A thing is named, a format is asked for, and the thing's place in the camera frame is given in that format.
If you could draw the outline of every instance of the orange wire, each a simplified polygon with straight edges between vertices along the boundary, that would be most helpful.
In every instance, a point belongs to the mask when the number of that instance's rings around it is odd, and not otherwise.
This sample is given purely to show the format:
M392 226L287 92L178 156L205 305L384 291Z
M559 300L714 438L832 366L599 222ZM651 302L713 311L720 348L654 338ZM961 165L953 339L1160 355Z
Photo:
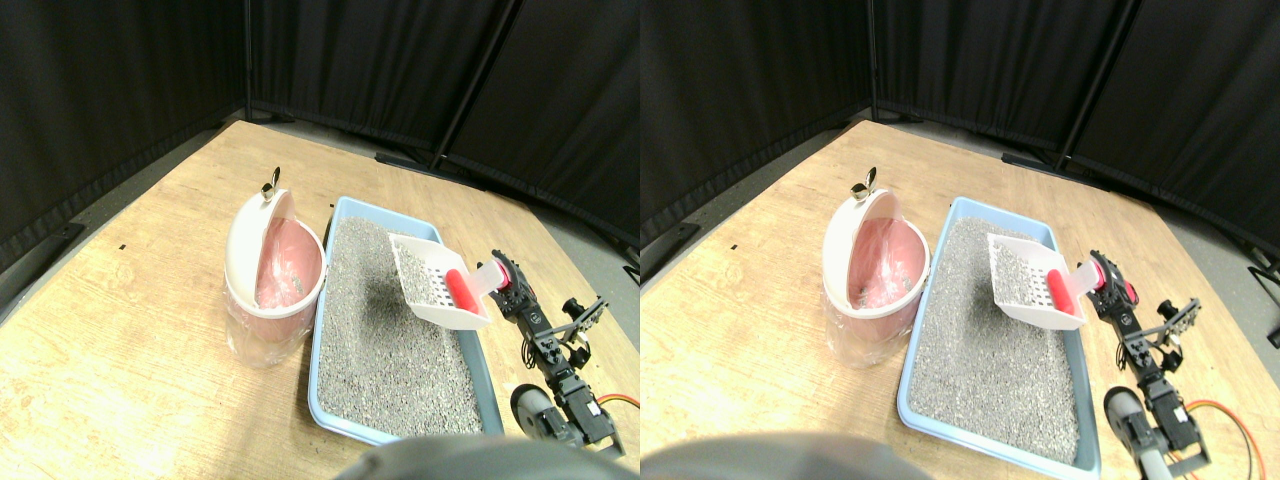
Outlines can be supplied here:
M1190 403L1187 404L1187 411L1189 412L1192 410L1196 410L1196 408L1203 407L1203 406L1212 406L1212 407L1215 407L1217 410L1221 410L1222 413L1226 413L1228 416L1230 416L1231 420L1234 420L1236 424L1240 425L1242 429L1244 429L1245 436L1248 436L1249 438L1249 443L1253 444L1253 452L1256 452L1257 456L1258 456L1258 472L1260 472L1258 477L1261 480L1267 480L1267 466L1265 463L1262 463L1262 449L1258 447L1258 440L1256 440L1253 438L1253 433L1249 431L1249 428L1244 426L1244 421L1240 420L1240 417L1238 415L1235 415L1235 412L1233 412L1230 408L1226 408L1221 403L1217 403L1217 402L1210 401L1210 399L1198 399L1198 401L1190 402Z
M604 404L604 403L607 403L609 401L623 401L623 402L634 404L636 408L640 408L640 401L637 401L637 399L635 399L632 397L623 396L621 393L611 393L611 394L607 394L607 396L600 397L600 398L596 399L596 402L599 404Z

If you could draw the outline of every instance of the gray litter granules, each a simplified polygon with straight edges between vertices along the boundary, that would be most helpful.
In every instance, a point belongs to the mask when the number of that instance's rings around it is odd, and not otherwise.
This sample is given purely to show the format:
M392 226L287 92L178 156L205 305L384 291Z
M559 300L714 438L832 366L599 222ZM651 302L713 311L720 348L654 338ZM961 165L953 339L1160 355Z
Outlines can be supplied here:
M444 273L426 268L426 261L402 244L396 244L396 253L401 259L401 285L408 303L453 306L453 296L444 285Z
M909 403L923 416L1071 465L1080 438L1062 333L1005 315L991 283L989 221L951 225L915 351Z
M1032 305L1032 291L1036 282L1030 268L1023 257L1004 244L996 243L996 275L992 287L1000 303Z
M481 433L457 334L408 308L388 233L361 218L340 219L332 232L320 407L399 436Z

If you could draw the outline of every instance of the litter disposal bin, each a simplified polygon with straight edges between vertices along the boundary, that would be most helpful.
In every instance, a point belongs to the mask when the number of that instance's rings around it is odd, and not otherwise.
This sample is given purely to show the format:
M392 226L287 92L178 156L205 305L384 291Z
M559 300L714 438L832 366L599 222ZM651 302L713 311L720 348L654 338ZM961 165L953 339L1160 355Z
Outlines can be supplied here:
M910 338L929 273L924 234L897 197L876 188L876 169L854 186L827 225L822 298L827 346L847 366L879 364Z
M320 238L271 183L250 197L227 234L227 346L247 365L279 364L311 332L325 276Z

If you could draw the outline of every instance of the wooden table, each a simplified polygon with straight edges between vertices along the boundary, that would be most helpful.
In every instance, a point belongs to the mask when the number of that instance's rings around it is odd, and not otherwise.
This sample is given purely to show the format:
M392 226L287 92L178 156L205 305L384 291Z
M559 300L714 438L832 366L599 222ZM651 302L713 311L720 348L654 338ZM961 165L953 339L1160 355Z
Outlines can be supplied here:
M223 248L237 209L270 177L324 232L351 196L430 221L468 264L500 248L521 264L553 321L594 292L521 204L248 123L234 123L88 242L0 328L4 476L332 477L369 449L307 411L310 342L256 370L227 347ZM507 401L526 370L516 326L489 302L480 330L508 435ZM596 394L635 394L635 347L607 312L582 371ZM637 444L639 413L609 406ZM637 468L634 452L622 463Z
M1151 206L870 122L782 177L641 298L643 453L710 435L822 430L883 442L936 477L1036 476L902 425L895 397L905 348L865 370L841 366L827 349L822 238L870 166L931 251L952 198L966 196L1048 223L1068 259L1085 259L1091 248L1106 253L1140 292L1138 316L1147 326L1162 321L1156 305L1165 298L1183 305L1198 297L1203 308L1183 335L1187 362L1169 378L1188 402L1211 398L1239 413L1268 466L1280 467L1280 392ZM1115 367L1110 325L1092 316L1082 337L1103 477L1137 477L1102 412L1107 389L1135 380ZM1196 417L1213 460L1201 479L1243 477L1245 448L1235 426L1210 408Z

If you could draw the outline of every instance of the pink bin liner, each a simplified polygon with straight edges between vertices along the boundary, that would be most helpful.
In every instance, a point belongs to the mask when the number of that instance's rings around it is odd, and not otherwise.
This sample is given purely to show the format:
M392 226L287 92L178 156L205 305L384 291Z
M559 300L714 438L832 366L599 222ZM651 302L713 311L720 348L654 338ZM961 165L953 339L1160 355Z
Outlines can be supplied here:
M867 367L906 346L920 306L923 288L918 287L924 280L927 262L924 239L909 221L895 218L863 221L850 253L844 292L852 311L841 311L823 289L827 346L841 364ZM913 298L906 300L908 294ZM886 312L878 315L877 310ZM861 311L867 315L858 315Z
M255 301L266 311L289 311L298 302L306 307L271 319L246 311L227 292L227 344L246 364L264 367L279 364L311 333L315 319L316 288L323 275L324 256L315 234L294 219L273 218L259 257Z

